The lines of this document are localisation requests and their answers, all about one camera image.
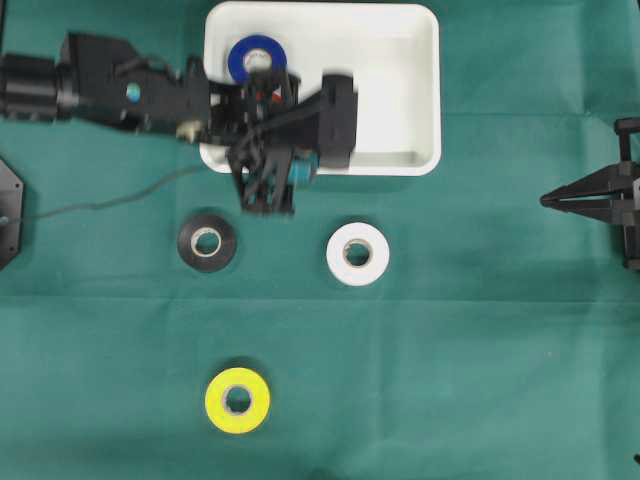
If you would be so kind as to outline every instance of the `green cloth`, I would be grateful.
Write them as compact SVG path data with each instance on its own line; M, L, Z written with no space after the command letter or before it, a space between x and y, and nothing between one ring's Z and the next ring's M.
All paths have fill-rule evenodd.
M57 56L67 30L182 67L203 0L9 0L5 50ZM420 178L321 177L292 219L240 213L203 173L104 212L29 224L0 273L0 478L638 478L638 276L619 232L538 198L618 159L640 113L635 0L433 0L443 157ZM2 122L26 214L137 191L200 162L171 138ZM176 252L191 213L236 228L226 270ZM348 289L324 260L352 219L389 271ZM217 431L231 363L272 389L266 423Z

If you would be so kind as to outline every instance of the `black cable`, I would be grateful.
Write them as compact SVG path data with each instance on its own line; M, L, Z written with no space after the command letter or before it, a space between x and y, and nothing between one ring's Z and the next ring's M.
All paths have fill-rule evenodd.
M165 175L157 182L148 186L147 188L140 190L139 192L132 193L130 195L125 195L123 197L117 197L111 200L107 200L106 202L96 202L96 203L77 203L74 205L69 205L62 208L57 208L55 210L51 210L49 212L39 213L37 215L33 215L30 217L22 217L22 218L7 218L0 217L0 227L5 225L10 225L14 223L27 223L27 222L35 222L38 220L43 220L45 218L51 218L58 215L62 215L65 213L75 212L78 210L105 210L107 208L118 207L120 205L137 202L139 200L148 197L149 195L155 193L157 190L167 185L168 183L174 182L181 177L185 177L187 175L193 175L195 173L204 172L208 170L205 165L197 165L182 168L180 170L176 170L168 175Z

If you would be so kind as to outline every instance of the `hole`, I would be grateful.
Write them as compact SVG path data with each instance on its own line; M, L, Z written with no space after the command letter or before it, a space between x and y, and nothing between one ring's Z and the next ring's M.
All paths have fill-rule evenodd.
M369 250L369 246L363 241L354 240L349 242L345 248L344 256L347 259L347 262L354 267L363 267L369 262L371 258L371 251Z
M196 242L196 250L202 255L211 255L220 246L220 239L213 233L203 233Z
M231 413L243 414L251 406L251 394L244 387L231 387L225 398L225 406Z

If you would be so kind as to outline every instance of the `black mechanical part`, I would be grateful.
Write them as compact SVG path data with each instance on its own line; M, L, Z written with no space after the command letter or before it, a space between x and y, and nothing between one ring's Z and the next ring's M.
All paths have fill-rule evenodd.
M227 159L242 208L293 213L288 173L297 152L315 152L321 167L345 168L357 127L353 78L324 75L321 90L300 104L299 83L284 70L255 73L244 85L213 82L196 57L180 75L126 40L71 33L57 64L2 57L0 114L45 122L76 117L230 146Z
M204 235L215 235L217 247L209 252L198 247ZM182 260L199 272L217 272L226 267L236 254L236 234L222 217L201 213L189 218L178 235L178 253Z
M631 135L640 133L640 118L615 122L620 162L543 195L544 207L576 213L621 226L625 267L640 270L640 165L631 158ZM610 198L589 198L610 196Z
M297 104L299 80L286 71L252 74L247 133L227 154L244 210L293 214L288 184L297 151L314 151L320 165L345 168L355 146L358 95L353 79L325 75L322 89Z
M0 270L20 253L24 184L0 159Z

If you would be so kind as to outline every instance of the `white plastic container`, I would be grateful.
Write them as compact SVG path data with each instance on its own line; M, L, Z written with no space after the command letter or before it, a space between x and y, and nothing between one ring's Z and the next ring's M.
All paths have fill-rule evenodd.
M353 73L358 90L356 148L348 169L320 174L424 175L440 161L438 21L420 5L224 2L207 18L207 75L232 82L227 56L240 39L277 40L302 79L300 98L323 72ZM229 172L224 147L202 145L202 159Z

